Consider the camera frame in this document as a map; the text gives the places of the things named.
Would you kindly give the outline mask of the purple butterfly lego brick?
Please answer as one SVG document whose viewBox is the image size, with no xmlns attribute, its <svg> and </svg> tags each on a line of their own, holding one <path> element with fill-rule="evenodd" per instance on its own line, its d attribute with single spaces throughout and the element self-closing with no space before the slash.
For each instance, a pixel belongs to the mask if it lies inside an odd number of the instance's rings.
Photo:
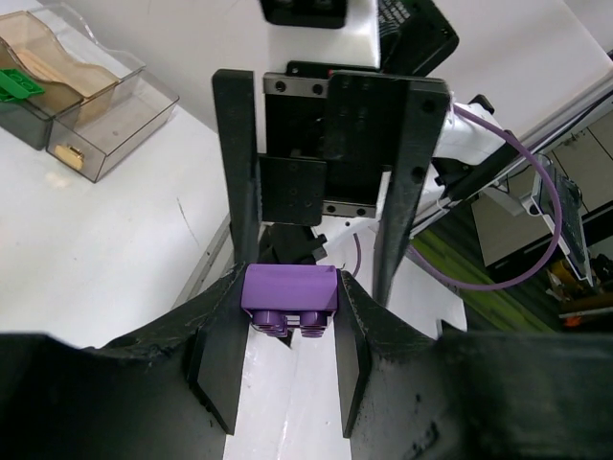
<svg viewBox="0 0 613 460">
<path fill-rule="evenodd" d="M 338 308 L 338 275 L 333 265 L 250 264 L 240 307 L 269 336 L 319 338 Z"/>
</svg>

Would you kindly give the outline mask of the green curved lego brick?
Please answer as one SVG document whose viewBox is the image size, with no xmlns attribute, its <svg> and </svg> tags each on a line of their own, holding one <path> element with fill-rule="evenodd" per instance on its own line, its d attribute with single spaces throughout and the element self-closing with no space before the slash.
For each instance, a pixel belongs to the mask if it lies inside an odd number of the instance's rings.
<svg viewBox="0 0 613 460">
<path fill-rule="evenodd" d="M 0 70 L 0 100 L 2 103 L 25 101 L 43 95 L 45 90 L 17 69 Z"/>
</svg>

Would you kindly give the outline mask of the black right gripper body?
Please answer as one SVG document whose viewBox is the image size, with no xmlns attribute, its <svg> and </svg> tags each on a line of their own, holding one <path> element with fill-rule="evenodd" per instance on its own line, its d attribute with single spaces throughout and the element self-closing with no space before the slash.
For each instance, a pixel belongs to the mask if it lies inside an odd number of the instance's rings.
<svg viewBox="0 0 613 460">
<path fill-rule="evenodd" d="M 263 91 L 262 220 L 374 217 L 381 177 L 396 162 L 406 81 L 356 71 L 324 79 L 269 72 Z"/>
</svg>

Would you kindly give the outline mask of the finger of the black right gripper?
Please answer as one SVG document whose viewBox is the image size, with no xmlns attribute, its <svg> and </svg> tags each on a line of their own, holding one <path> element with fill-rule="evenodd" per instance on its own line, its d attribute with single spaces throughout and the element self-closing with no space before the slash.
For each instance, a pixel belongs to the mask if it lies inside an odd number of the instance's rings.
<svg viewBox="0 0 613 460">
<path fill-rule="evenodd" d="M 410 240 L 420 196 L 450 105 L 446 83 L 413 79 L 408 85 L 396 163 L 374 246 L 373 298 L 385 307 Z"/>
<path fill-rule="evenodd" d="M 260 231 L 254 73 L 219 69 L 212 87 L 234 257 L 251 264 L 259 257 Z"/>
</svg>

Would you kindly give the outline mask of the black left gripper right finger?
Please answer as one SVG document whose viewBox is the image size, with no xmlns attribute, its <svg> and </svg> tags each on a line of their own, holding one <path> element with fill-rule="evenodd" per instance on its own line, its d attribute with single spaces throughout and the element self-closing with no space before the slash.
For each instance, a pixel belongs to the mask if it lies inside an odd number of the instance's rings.
<svg viewBox="0 0 613 460">
<path fill-rule="evenodd" d="M 608 459 L 612 339 L 447 331 L 432 339 L 338 278 L 341 425 L 355 459 Z"/>
</svg>

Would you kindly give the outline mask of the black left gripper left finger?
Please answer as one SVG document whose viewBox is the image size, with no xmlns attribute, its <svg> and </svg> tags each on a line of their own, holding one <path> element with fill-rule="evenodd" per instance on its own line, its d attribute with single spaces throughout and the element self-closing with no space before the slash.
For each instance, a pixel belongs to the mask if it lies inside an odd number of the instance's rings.
<svg viewBox="0 0 613 460">
<path fill-rule="evenodd" d="M 100 348 L 1 337 L 5 459 L 219 459 L 236 427 L 244 264 Z"/>
</svg>

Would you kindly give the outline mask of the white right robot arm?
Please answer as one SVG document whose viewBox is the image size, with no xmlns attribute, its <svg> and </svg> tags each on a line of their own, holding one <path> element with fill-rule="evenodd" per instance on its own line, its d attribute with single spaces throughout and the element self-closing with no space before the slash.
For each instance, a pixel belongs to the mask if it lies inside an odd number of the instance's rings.
<svg viewBox="0 0 613 460">
<path fill-rule="evenodd" d="M 263 76 L 266 151 L 257 151 L 254 75 L 220 69 L 212 78 L 216 121 L 239 263 L 289 242 L 301 264 L 317 240 L 299 234 L 323 217 L 377 218 L 374 297 L 385 304 L 410 241 L 426 176 L 443 196 L 469 198 L 507 166 L 510 134 L 493 134 L 452 109 L 431 72 L 459 38 L 431 1 L 378 3 L 380 60 L 292 56 Z"/>
</svg>

